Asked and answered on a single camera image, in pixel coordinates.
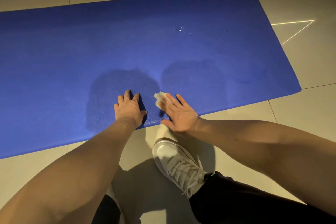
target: pant leg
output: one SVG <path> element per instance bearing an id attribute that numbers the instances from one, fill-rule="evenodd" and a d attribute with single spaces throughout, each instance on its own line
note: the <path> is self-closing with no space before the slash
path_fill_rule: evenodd
<path id="1" fill-rule="evenodd" d="M 120 210 L 116 202 L 108 195 L 103 197 L 91 224 L 119 224 Z"/>
<path id="2" fill-rule="evenodd" d="M 309 205 L 264 192 L 216 172 L 190 198 L 202 224 L 336 223 L 336 218 Z"/>

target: wipe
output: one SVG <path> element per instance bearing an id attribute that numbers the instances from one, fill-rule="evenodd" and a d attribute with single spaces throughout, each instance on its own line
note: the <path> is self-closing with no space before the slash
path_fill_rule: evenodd
<path id="1" fill-rule="evenodd" d="M 155 105 L 156 105 L 157 107 L 160 108 L 160 106 L 159 106 L 159 102 L 160 102 L 160 101 L 161 101 L 162 103 L 165 103 L 164 100 L 162 99 L 162 96 L 165 96 L 165 97 L 166 97 L 166 94 L 167 94 L 167 92 L 162 92 L 162 91 L 160 91 L 159 93 L 155 93 L 155 94 L 154 94 L 154 98 L 156 98 Z"/>

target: person's left arm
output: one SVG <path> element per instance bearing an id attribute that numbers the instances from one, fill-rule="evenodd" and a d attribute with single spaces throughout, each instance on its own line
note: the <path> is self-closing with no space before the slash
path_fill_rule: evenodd
<path id="1" fill-rule="evenodd" d="M 139 94 L 130 100 L 129 90 L 119 96 L 115 122 L 23 186 L 0 210 L 0 223 L 58 223 L 97 195 L 103 197 L 126 142 L 147 113 L 138 101 Z"/>

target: yellow light line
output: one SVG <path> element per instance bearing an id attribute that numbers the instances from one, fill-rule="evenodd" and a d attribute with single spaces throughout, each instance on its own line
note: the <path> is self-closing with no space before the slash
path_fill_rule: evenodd
<path id="1" fill-rule="evenodd" d="M 301 29 L 299 32 L 297 32 L 295 35 L 293 35 L 291 38 L 287 39 L 285 42 L 283 42 L 281 45 L 283 45 L 284 43 L 286 43 L 288 40 L 292 39 L 293 37 L 295 37 L 298 33 L 300 33 L 301 31 L 303 31 L 306 27 L 308 27 L 310 24 L 312 24 L 315 20 L 310 21 L 310 23 L 305 26 L 303 29 Z"/>
<path id="2" fill-rule="evenodd" d="M 299 23 L 299 22 L 313 22 L 315 20 L 310 20 L 310 21 L 291 21 L 291 22 L 283 22 L 283 23 L 275 23 L 275 24 L 271 24 L 271 26 L 274 25 L 283 25 L 283 24 L 290 24 L 290 23 Z"/>

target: tile floor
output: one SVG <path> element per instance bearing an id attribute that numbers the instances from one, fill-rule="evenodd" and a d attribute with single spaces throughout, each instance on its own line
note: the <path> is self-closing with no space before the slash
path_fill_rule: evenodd
<path id="1" fill-rule="evenodd" d="M 0 0 L 0 11 L 94 1 L 105 0 Z M 336 141 L 336 43 L 333 40 L 336 39 L 336 0 L 260 2 L 274 24 L 280 43 L 284 43 L 283 48 L 303 90 L 205 117 L 269 120 Z M 129 223 L 138 223 L 138 219 L 142 223 L 196 223 L 185 197 L 180 197 L 180 191 L 157 172 L 151 160 L 151 146 L 162 136 L 169 136 L 169 132 L 161 125 L 137 130 L 132 135 L 113 182 L 115 193 Z M 205 170 L 216 169 L 235 180 L 297 200 L 269 178 L 242 166 L 221 150 L 200 141 L 190 143 L 181 138 L 180 141 L 199 155 Z M 80 144 L 1 159 L 0 208 L 42 168 Z M 163 197 L 175 203 L 166 202 Z"/>

